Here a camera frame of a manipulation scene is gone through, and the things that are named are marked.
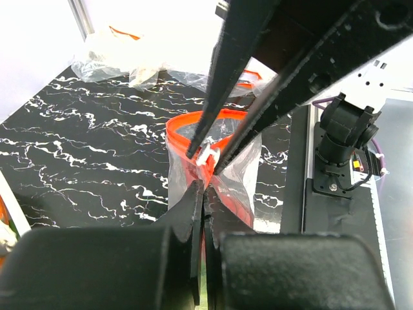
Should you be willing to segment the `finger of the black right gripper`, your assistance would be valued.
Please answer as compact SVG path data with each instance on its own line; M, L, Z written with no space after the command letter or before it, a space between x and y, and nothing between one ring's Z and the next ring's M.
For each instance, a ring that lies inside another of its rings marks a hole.
M282 1L256 15L244 44L249 54L263 48L263 31L287 30L264 49L277 76L254 100L216 173L262 130L412 34L411 1Z
M191 159L250 61L279 1L231 1L212 53L203 113L186 151Z

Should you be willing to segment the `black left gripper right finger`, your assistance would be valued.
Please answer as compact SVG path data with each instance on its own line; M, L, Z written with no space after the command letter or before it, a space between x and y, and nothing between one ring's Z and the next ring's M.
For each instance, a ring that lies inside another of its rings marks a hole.
M379 262L358 237L255 232L205 191L209 309L393 309Z

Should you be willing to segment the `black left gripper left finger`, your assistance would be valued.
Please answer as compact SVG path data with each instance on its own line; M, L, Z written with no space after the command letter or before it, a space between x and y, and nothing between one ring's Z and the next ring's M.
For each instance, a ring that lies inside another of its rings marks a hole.
M194 309L204 185L150 225L26 233L1 269L2 309Z

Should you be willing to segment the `clear zip bag orange zipper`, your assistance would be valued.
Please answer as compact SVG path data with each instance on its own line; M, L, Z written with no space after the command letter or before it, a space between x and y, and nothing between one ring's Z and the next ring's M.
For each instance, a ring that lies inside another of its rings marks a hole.
M247 113L224 108L208 131L201 149L193 158L186 156L202 112L176 116L166 123L168 151L168 208L184 195L194 180L211 185L224 206L249 227L254 226L254 195L261 156L262 138L258 136L219 174L214 174L224 148Z

